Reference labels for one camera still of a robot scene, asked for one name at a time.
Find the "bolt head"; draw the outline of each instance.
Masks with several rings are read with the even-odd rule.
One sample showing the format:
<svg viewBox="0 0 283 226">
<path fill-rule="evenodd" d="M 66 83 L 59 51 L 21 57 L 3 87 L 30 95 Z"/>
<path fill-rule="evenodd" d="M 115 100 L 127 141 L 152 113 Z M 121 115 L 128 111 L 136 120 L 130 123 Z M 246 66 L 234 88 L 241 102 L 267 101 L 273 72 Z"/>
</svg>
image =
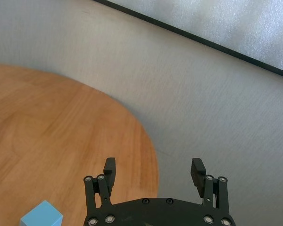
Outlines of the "bolt head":
<svg viewBox="0 0 283 226">
<path fill-rule="evenodd" d="M 112 223 L 114 220 L 115 220 L 115 218 L 112 215 L 106 216 L 106 218 L 105 218 L 105 222 L 108 223 L 108 224 Z"/>
<path fill-rule="evenodd" d="M 231 222 L 229 220 L 227 220 L 227 219 L 222 219 L 221 223 L 224 226 L 231 226 L 232 225 Z"/>
<path fill-rule="evenodd" d="M 204 219 L 204 221 L 205 221 L 206 223 L 208 223 L 208 224 L 213 224 L 213 223 L 214 223 L 213 218 L 210 217 L 210 216 L 204 216 L 203 219 Z"/>
<path fill-rule="evenodd" d="M 94 226 L 98 223 L 98 220 L 95 218 L 92 218 L 88 221 L 89 226 Z"/>
<path fill-rule="evenodd" d="M 226 179 L 225 179 L 225 178 L 219 178 L 219 180 L 220 180 L 221 182 L 226 182 Z"/>
</svg>

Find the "light blue block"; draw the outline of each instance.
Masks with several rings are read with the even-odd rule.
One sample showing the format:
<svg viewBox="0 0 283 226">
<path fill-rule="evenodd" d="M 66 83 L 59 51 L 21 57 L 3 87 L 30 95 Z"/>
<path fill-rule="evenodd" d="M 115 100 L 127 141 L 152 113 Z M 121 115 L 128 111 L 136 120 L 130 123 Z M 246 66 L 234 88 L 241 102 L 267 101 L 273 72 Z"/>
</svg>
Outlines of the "light blue block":
<svg viewBox="0 0 283 226">
<path fill-rule="evenodd" d="M 43 201 L 20 220 L 20 226 L 61 226 L 63 215 Z"/>
</svg>

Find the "wood grain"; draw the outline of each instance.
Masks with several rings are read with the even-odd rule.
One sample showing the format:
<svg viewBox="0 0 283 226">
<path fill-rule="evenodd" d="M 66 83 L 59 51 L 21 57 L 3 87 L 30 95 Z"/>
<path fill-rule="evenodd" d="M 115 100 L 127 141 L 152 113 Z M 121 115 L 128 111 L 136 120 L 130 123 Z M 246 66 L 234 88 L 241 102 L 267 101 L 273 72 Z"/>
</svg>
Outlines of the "wood grain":
<svg viewBox="0 0 283 226">
<path fill-rule="evenodd" d="M 43 200 L 82 225 L 83 177 L 115 157 L 113 203 L 156 197 L 158 166 L 142 125 L 117 101 L 51 73 L 0 65 L 0 226 Z"/>
</svg>

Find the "screw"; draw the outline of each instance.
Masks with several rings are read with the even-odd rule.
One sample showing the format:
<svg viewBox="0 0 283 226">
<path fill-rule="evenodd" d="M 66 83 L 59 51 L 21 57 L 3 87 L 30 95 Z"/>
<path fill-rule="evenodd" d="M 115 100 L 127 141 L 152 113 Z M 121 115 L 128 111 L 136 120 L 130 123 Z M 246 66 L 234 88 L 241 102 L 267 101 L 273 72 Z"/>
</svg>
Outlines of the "screw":
<svg viewBox="0 0 283 226">
<path fill-rule="evenodd" d="M 105 218 L 105 222 L 108 223 L 108 224 L 112 223 L 114 220 L 115 220 L 115 218 L 112 215 L 106 216 L 106 218 Z"/>
<path fill-rule="evenodd" d="M 143 199 L 143 200 L 142 200 L 142 203 L 143 203 L 143 204 L 148 204 L 149 202 L 150 202 L 149 199 Z"/>
<path fill-rule="evenodd" d="M 94 226 L 98 223 L 98 220 L 96 218 L 92 218 L 88 221 L 89 226 Z"/>
<path fill-rule="evenodd" d="M 219 180 L 220 180 L 221 182 L 226 182 L 226 179 L 225 179 L 225 178 L 219 178 Z"/>
<path fill-rule="evenodd" d="M 168 204 L 173 204 L 173 199 L 166 199 L 166 202 L 167 202 Z"/>
<path fill-rule="evenodd" d="M 232 225 L 227 219 L 222 219 L 222 220 L 221 220 L 221 223 L 222 223 L 224 226 L 231 226 L 231 225 Z"/>
<path fill-rule="evenodd" d="M 212 224 L 214 221 L 213 221 L 213 218 L 211 218 L 210 216 L 204 216 L 204 221 L 208 224 Z"/>
</svg>

